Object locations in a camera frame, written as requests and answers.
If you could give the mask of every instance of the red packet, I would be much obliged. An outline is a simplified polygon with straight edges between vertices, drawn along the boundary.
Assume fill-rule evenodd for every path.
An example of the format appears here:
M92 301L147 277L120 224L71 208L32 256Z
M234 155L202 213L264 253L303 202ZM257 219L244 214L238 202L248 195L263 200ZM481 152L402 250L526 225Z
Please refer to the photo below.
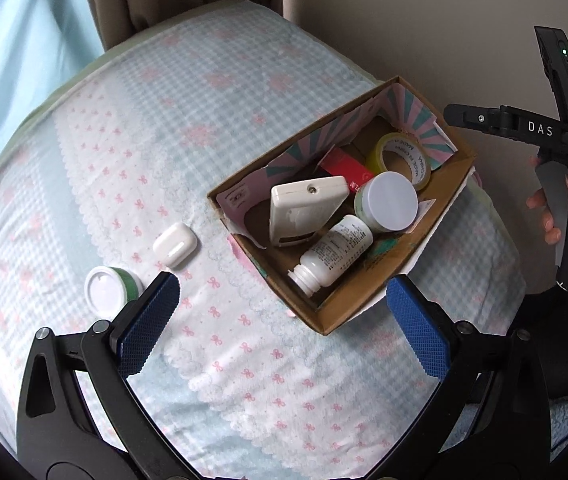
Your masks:
M336 146L324 155L318 166L332 176L344 177L353 193L375 176L366 166Z

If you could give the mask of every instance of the yellow tape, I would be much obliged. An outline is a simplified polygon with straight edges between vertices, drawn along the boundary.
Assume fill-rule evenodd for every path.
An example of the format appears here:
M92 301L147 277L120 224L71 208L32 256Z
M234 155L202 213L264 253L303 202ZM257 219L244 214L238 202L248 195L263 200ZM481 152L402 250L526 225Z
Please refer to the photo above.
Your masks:
M366 167L375 174L388 171L384 164L384 152L396 153L404 159L411 170L411 183L416 190L423 189L429 183L429 159L417 140L400 133L386 134L379 139L366 158Z

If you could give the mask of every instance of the black pants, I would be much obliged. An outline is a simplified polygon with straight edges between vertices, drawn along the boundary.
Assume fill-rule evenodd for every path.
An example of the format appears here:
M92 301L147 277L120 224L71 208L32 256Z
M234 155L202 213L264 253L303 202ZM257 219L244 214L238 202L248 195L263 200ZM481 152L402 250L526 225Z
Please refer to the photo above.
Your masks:
M527 294L509 334L518 328L528 330L535 342L549 399L568 397L568 293L556 285Z

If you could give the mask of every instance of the blue textured pad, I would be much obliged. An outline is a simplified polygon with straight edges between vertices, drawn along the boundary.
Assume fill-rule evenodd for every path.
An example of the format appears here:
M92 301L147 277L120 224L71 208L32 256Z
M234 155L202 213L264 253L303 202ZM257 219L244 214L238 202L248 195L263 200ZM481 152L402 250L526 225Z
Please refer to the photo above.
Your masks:
M180 282L170 274L142 306L137 318L118 341L122 377L139 374L164 327L180 303Z
M416 298L402 279L389 280L386 286L386 304L424 371L443 381L450 368L450 346L427 314L422 302L427 303L426 298Z

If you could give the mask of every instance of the bed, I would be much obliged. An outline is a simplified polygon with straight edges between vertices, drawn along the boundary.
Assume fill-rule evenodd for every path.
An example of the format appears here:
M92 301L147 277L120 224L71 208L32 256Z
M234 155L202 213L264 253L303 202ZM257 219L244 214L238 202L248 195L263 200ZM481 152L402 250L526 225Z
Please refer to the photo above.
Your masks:
M436 386L384 301L328 337L292 317L234 253L206 194L283 139L376 85L264 7L224 0L109 50L57 90L0 157L0 438L41 326L86 330L87 272L163 269L152 242L184 221L202 246L177 272L182 300L129 379L171 443L206 476L363 475ZM524 295L517 252L469 179L410 277L453 320L504 333ZM104 439L118 446L80 377ZM568 437L554 404L553 440ZM466 410L449 445L462 438Z

